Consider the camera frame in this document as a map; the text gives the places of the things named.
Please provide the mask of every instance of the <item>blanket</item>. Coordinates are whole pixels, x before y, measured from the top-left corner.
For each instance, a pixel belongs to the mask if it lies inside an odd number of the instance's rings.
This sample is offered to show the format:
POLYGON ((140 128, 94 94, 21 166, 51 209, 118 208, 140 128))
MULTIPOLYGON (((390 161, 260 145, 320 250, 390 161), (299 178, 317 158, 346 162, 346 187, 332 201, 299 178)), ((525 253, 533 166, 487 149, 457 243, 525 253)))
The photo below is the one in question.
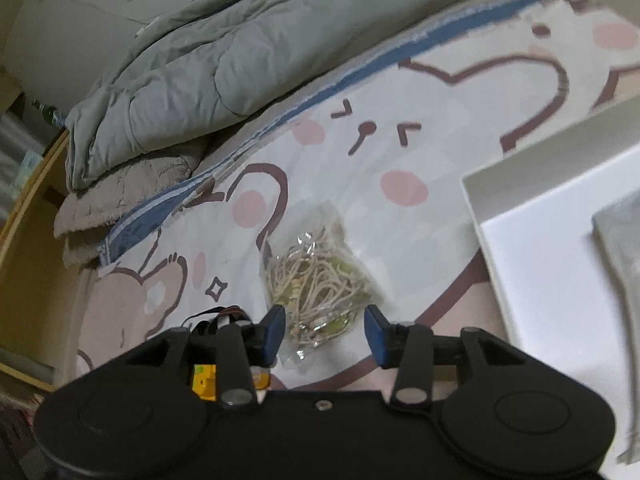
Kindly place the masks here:
MULTIPOLYGON (((588 0, 501 0, 416 30, 188 181, 161 226, 102 270, 79 370, 213 306, 260 318, 258 247, 309 198, 336 206, 391 319, 436 324, 487 280, 460 177, 638 93, 639 38, 588 0)), ((358 323, 311 368, 278 364, 276 384, 372 373, 358 323)))
POLYGON ((196 0, 148 27, 66 120, 70 190, 237 123, 457 0, 196 0))

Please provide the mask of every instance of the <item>clear plastic bag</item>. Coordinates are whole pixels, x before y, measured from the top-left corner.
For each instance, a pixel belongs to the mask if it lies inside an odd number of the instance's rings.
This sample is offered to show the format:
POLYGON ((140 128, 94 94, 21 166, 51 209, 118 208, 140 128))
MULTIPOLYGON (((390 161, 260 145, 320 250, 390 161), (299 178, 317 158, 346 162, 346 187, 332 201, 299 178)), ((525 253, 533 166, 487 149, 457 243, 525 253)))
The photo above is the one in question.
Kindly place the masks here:
POLYGON ((381 299, 329 202, 287 211, 262 249, 261 275, 268 305, 287 312, 280 358, 289 365, 308 362, 309 352, 345 333, 360 310, 381 299))

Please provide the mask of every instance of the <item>pink cheek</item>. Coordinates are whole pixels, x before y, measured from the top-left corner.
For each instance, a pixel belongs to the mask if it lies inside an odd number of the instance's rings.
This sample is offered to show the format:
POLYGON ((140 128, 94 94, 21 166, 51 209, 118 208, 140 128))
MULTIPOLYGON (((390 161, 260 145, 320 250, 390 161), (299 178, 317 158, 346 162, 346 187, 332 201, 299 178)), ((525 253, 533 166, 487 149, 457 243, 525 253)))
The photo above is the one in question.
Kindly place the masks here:
POLYGON ((244 229, 256 227, 265 211, 267 203, 264 197, 257 191, 245 191, 238 197, 233 205, 231 214, 236 224, 244 229))
POLYGON ((310 119, 302 119, 294 124, 291 133, 303 146, 313 146, 324 142, 324 128, 310 119))
POLYGON ((380 187, 390 202, 403 207, 417 206, 429 196, 426 184, 410 171, 387 171, 380 178, 380 187))
POLYGON ((592 32, 593 43, 607 50, 630 50, 638 44, 638 31, 626 23, 601 23, 592 32))
POLYGON ((191 283, 194 288, 200 288, 204 281, 204 275, 207 273, 207 257, 205 253, 198 253, 191 266, 191 283))

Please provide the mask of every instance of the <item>gray curtain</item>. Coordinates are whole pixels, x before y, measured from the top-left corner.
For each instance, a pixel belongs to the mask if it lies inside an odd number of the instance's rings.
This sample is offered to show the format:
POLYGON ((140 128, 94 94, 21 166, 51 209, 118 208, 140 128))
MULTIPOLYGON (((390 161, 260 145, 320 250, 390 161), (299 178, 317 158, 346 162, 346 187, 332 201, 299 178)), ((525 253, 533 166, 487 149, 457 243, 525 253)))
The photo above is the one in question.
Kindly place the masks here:
POLYGON ((24 156, 29 150, 42 155, 49 140, 31 132, 15 114, 0 115, 0 226, 14 207, 12 183, 24 156))

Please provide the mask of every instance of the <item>blue stripe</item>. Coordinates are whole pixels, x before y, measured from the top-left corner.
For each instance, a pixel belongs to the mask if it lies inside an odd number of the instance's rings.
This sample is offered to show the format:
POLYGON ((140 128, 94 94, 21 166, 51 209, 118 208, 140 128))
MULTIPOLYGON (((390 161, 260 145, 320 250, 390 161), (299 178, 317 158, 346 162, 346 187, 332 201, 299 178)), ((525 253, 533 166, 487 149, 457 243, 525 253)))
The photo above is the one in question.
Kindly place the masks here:
POLYGON ((258 140, 264 138, 268 133, 272 132, 287 121, 296 117, 301 112, 316 106, 318 103, 329 99, 335 94, 343 91, 349 86, 363 80, 379 72, 399 61, 421 54, 439 44, 446 43, 453 38, 473 30, 474 28, 484 27, 492 22, 501 22, 512 18, 520 10, 532 4, 536 4, 542 0, 495 0, 484 6, 469 7, 460 12, 455 13, 449 18, 444 18, 439 22, 427 26, 424 30, 417 32, 415 37, 408 40, 407 43, 396 46, 388 52, 384 52, 374 59, 366 62, 363 66, 353 70, 351 73, 345 74, 340 80, 333 85, 320 90, 313 97, 293 107, 291 110, 282 114, 273 123, 268 124, 263 129, 253 134, 247 139, 238 150, 227 156, 206 172, 201 173, 189 180, 171 186, 162 193, 156 195, 152 199, 135 207, 125 217, 111 229, 110 234, 104 241, 105 247, 100 250, 100 260, 103 265, 110 264, 117 260, 128 249, 143 240, 149 233, 153 232, 167 218, 171 211, 191 193, 194 186, 201 182, 207 176, 213 174, 220 167, 237 158, 239 154, 244 153, 251 148, 258 140), (150 206, 152 201, 157 201, 162 195, 183 189, 183 192, 176 196, 168 198, 162 203, 150 206), (147 211, 135 220, 130 218, 138 212, 148 208, 147 211))

